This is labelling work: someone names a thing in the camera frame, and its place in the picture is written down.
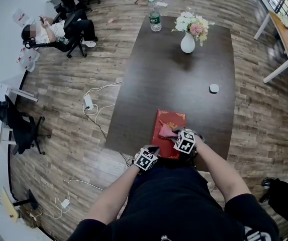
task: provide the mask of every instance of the chair armrest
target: chair armrest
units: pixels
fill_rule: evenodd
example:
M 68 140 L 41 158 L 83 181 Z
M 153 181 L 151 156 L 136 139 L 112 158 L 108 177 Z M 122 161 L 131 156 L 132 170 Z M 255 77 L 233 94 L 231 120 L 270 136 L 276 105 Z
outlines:
M 28 48 L 49 47 L 51 43 L 37 44 L 34 39 L 23 40 L 23 45 Z
M 57 15 L 56 15 L 56 17 L 54 17 L 54 19 L 53 19 L 53 23 L 58 23 L 59 21 L 60 21 L 60 19 L 62 19 L 62 17 L 64 16 L 65 14 L 64 13 L 58 13 Z

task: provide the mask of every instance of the pink flower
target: pink flower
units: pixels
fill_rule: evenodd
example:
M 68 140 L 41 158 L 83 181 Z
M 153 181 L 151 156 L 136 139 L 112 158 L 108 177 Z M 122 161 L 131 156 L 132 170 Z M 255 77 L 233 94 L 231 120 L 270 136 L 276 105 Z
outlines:
M 202 31 L 203 31 L 203 28 L 199 24 L 192 24 L 189 29 L 189 32 L 194 36 L 199 36 L 202 33 Z

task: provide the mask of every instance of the white flower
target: white flower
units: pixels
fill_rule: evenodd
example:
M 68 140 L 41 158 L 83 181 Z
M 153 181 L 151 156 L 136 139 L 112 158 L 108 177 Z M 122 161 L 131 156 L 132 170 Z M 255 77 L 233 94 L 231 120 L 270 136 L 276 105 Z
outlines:
M 200 34 L 200 36 L 199 36 L 200 41 L 205 41 L 206 38 L 207 38 L 206 33 L 202 33 L 202 34 Z
M 208 28 L 209 28 L 209 22 L 208 22 L 207 20 L 202 19 L 202 20 L 201 20 L 201 23 L 202 23 L 202 27 L 203 27 L 204 29 L 208 29 Z
M 186 31 L 187 30 L 187 23 L 177 23 L 175 28 L 178 31 Z
M 191 19 L 192 18 L 184 18 L 184 22 L 187 24 L 190 24 L 190 23 L 192 23 Z
M 199 21 L 202 21 L 202 20 L 203 20 L 202 16 L 196 15 L 195 17 L 196 17 L 196 19 L 198 19 Z
M 191 18 L 190 22 L 193 23 L 198 23 L 198 20 L 196 18 Z
M 185 18 L 192 18 L 193 17 L 193 14 L 191 14 L 190 12 L 183 12 L 180 15 L 182 17 L 185 17 Z
M 185 18 L 184 18 L 184 17 L 182 17 L 182 16 L 179 16 L 179 17 L 176 19 L 176 23 L 183 23 L 183 22 L 184 22 L 184 20 L 185 20 Z

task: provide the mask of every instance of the black pants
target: black pants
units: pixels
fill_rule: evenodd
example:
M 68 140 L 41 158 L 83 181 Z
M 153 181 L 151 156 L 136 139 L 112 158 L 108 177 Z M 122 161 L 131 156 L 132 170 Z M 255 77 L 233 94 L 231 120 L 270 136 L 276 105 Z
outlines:
M 92 20 L 88 20 L 87 15 L 84 10 L 75 11 L 72 22 L 69 24 L 67 29 L 65 29 L 65 37 L 70 39 L 72 36 L 79 35 L 83 32 L 83 39 L 85 41 L 94 40 L 94 26 Z

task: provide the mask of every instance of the dark wooden table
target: dark wooden table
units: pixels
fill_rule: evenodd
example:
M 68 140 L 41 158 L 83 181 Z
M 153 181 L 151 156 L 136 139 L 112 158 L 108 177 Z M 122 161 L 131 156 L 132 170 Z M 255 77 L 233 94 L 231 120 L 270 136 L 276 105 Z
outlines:
M 230 30 L 210 26 L 208 39 L 196 42 L 191 54 L 182 52 L 183 32 L 171 32 L 175 17 L 162 17 L 153 32 L 143 21 L 120 88 L 106 147 L 135 155 L 150 144 L 157 109 L 187 114 L 186 126 L 199 132 L 221 157 L 231 140 L 235 73 Z M 217 84 L 220 91 L 211 94 Z M 200 158 L 199 170 L 207 170 Z

